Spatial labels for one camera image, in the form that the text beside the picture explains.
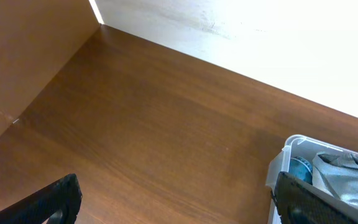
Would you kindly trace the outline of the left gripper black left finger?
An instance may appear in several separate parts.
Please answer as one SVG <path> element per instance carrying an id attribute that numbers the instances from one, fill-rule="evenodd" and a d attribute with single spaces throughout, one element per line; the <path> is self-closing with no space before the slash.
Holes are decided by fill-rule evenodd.
<path id="1" fill-rule="evenodd" d="M 74 224 L 82 193 L 76 174 L 68 174 L 0 211 L 0 224 Z"/>

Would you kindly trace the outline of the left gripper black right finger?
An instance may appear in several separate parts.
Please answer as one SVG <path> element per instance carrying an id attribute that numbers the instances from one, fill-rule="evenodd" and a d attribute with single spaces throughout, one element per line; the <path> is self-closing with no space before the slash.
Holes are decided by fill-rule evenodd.
<path id="1" fill-rule="evenodd" d="M 358 209 L 288 172 L 280 172 L 273 202 L 282 224 L 358 224 Z"/>

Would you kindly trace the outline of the dark blue jeans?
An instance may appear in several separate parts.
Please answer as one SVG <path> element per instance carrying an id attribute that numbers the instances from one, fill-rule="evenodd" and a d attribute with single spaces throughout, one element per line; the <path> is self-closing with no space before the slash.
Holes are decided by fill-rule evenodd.
<path id="1" fill-rule="evenodd" d="M 303 157 L 291 157 L 288 172 L 304 182 L 313 184 L 313 166 Z"/>

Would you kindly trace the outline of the light blue jeans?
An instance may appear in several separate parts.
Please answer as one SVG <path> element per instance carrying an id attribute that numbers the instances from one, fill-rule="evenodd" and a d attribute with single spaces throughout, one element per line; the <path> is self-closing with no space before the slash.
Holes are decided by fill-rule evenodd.
<path id="1" fill-rule="evenodd" d="M 314 187 L 358 209 L 358 154 L 320 152 L 312 164 Z"/>

